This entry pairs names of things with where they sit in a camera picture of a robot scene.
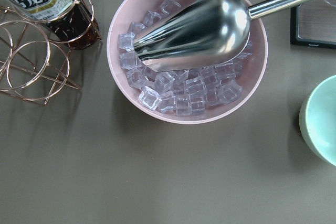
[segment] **metal scoop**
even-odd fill
[[[211,66],[235,58],[246,46],[250,21],[309,0],[197,0],[137,35],[134,50],[151,69]]]

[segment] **bowl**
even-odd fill
[[[322,81],[306,98],[299,123],[309,148],[336,166],[336,76]]]
[[[148,10],[157,9],[163,0],[124,0],[115,13],[108,32],[107,58],[112,76],[125,97],[137,108],[154,118],[178,124],[199,124],[223,118],[241,107],[255,92],[267,62],[267,38],[263,23],[260,19],[251,22],[250,40],[253,43],[253,55],[246,59],[244,73],[237,79],[243,92],[239,99],[228,104],[211,107],[202,115],[176,116],[163,114],[143,107],[138,102],[140,91],[128,85],[124,70],[119,63],[118,35],[126,33],[131,22],[141,22]],[[195,0],[177,0],[182,6],[187,6]]]

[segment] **bottle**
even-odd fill
[[[28,18],[41,20],[61,41],[70,41],[68,46],[73,49],[85,49],[93,45],[99,35],[90,24],[91,14],[81,0],[68,8],[74,0],[10,0],[22,10]]]

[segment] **gray table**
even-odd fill
[[[116,86],[106,58],[123,0],[92,0],[104,37],[79,55],[80,92],[46,107],[0,95],[0,223],[334,223],[336,169],[298,126],[335,51],[289,43],[289,10],[263,18],[269,58],[251,99],[196,126],[158,121]],[[257,3],[261,0],[250,0]]]

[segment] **ice scoop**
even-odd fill
[[[253,19],[309,0],[197,0],[138,34],[134,50],[151,69],[170,71],[211,66],[235,58],[246,46]]]

